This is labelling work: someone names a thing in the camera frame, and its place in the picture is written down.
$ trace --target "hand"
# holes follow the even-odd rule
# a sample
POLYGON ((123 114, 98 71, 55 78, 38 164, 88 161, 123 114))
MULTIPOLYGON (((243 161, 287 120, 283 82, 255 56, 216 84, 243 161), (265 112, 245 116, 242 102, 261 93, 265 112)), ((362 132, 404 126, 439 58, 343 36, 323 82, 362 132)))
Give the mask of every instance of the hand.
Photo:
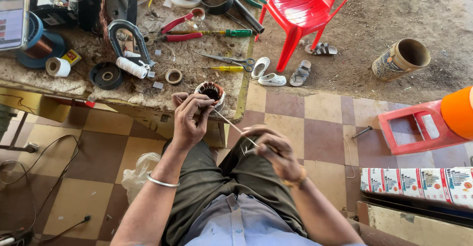
POLYGON ((302 175, 297 158, 292 151, 291 141, 267 125, 253 125, 243 128, 243 136, 261 135, 256 144, 256 153, 271 162, 275 173, 283 180, 297 181, 302 175))
POLYGON ((206 95, 188 93, 172 94, 174 107, 174 138, 172 144, 179 149, 190 150, 196 145, 207 131, 207 119, 213 110, 211 104, 215 100, 206 95), (201 108, 201 113, 194 120, 195 112, 201 108))

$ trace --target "yellow box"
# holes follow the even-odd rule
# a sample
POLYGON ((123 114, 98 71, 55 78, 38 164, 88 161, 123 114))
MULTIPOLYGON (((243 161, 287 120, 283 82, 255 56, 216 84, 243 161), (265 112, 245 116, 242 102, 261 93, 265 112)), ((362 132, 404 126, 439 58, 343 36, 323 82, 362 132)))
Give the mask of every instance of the yellow box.
POLYGON ((61 59, 67 60, 70 64, 70 66, 72 67, 77 62, 79 62, 82 59, 82 57, 79 54, 77 54, 77 52, 75 52, 74 49, 71 49, 71 50, 67 51, 67 53, 64 56, 62 56, 61 59))

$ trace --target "plastic bag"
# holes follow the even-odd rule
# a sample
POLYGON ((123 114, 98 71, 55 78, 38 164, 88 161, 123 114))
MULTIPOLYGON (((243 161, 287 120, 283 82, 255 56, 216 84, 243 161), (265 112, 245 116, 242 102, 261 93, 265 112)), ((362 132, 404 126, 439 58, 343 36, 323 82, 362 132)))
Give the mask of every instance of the plastic bag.
POLYGON ((128 197, 128 204, 131 204, 138 195, 139 190, 143 188, 143 185, 148 180, 147 174, 150 173, 157 165, 161 156, 157 153, 145 153, 142 154, 138 161, 136 161, 136 169, 126 169, 123 171, 123 180, 121 185, 127 189, 126 196, 128 197))

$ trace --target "wrist bracelet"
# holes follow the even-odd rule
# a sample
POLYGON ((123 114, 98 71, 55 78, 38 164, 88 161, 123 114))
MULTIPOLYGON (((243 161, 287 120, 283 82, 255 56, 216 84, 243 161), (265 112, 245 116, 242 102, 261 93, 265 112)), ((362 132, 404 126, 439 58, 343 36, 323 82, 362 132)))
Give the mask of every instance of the wrist bracelet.
POLYGON ((305 170, 305 168, 302 165, 299 165, 299 166, 300 166, 300 169, 301 169, 300 177, 295 181, 283 180, 282 183, 284 185, 286 185, 289 188, 299 187, 307 179, 307 171, 305 170))
POLYGON ((166 187, 178 187, 179 185, 181 185, 181 183, 179 181, 177 181, 177 184, 169 184, 169 183, 164 183, 164 182, 160 182, 160 181, 157 181, 155 179, 153 179, 151 177, 151 173, 148 173, 148 175, 146 176, 151 182, 153 183, 156 183, 158 185, 162 185, 162 186, 166 186, 166 187))

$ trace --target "gray sandal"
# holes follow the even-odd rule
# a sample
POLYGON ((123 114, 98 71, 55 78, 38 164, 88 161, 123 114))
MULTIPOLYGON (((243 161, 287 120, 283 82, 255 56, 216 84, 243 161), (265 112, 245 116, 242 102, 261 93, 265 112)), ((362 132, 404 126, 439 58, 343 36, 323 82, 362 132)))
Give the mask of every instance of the gray sandal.
POLYGON ((307 77, 309 77, 311 64, 309 61, 303 60, 300 62, 299 67, 292 74, 289 83, 292 86, 301 86, 304 84, 307 77))
POLYGON ((315 49, 310 49, 312 45, 305 46, 305 51, 311 55, 335 55, 338 50, 335 47, 329 46, 328 43, 318 43, 315 49))

